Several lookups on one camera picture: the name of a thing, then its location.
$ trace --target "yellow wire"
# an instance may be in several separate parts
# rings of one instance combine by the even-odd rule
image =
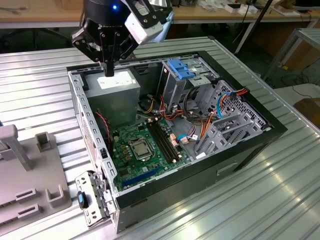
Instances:
[[[151,111],[152,111],[152,108],[153,108],[153,106],[154,106],[154,99],[152,99],[152,102],[151,102],[151,105],[150,105],[150,107],[149,107],[149,109],[147,110],[147,111],[144,111],[143,113],[144,114],[148,114],[148,113],[150,113]]]

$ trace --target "desk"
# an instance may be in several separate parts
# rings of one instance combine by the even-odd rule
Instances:
[[[0,119],[23,124],[20,140],[44,131],[55,135],[73,199],[70,208],[1,239],[319,239],[320,131],[216,40],[166,40],[139,46],[134,54],[147,58],[191,50],[207,51],[288,131],[244,169],[120,235],[111,221],[88,229],[77,201],[74,179],[92,164],[66,67],[91,61],[75,48],[0,55]]]
[[[1,7],[12,7],[12,1],[19,7],[19,0],[8,0],[0,3]],[[62,7],[61,0],[25,0],[28,9],[22,11],[21,15],[14,15],[10,12],[0,11],[0,29],[22,29],[22,28],[60,28],[79,26],[80,10],[66,10]],[[188,7],[181,6],[174,8],[174,24],[210,24],[210,23],[241,23],[243,15],[239,13],[230,13],[224,9],[207,11],[200,6]],[[259,16],[257,14],[248,14],[244,20],[250,23],[244,36],[242,37],[236,53],[238,53],[252,30],[254,23]],[[312,11],[309,14],[304,13],[301,16],[283,16],[280,13],[269,10],[262,22],[310,22],[308,28],[313,28],[320,19],[320,11]]]

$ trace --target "blue latch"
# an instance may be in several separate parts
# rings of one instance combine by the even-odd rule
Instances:
[[[168,64],[171,69],[178,75],[179,79],[190,79],[196,76],[193,72],[190,72],[187,65],[182,63],[179,59],[170,59]]]

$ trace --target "green motherboard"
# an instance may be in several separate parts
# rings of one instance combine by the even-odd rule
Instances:
[[[165,119],[156,122],[170,142],[171,129]],[[111,132],[113,136],[112,160],[117,170],[114,184],[119,191],[141,184],[151,178],[159,176],[172,169],[179,168],[190,162],[185,150],[178,144],[173,147],[179,158],[177,161],[168,161],[166,149],[157,145],[154,132],[151,133],[148,124],[137,123],[118,128]]]

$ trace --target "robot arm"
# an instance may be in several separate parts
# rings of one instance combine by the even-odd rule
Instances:
[[[84,0],[84,21],[72,44],[112,77],[115,62],[161,33],[172,11],[165,3],[155,10],[148,0]]]

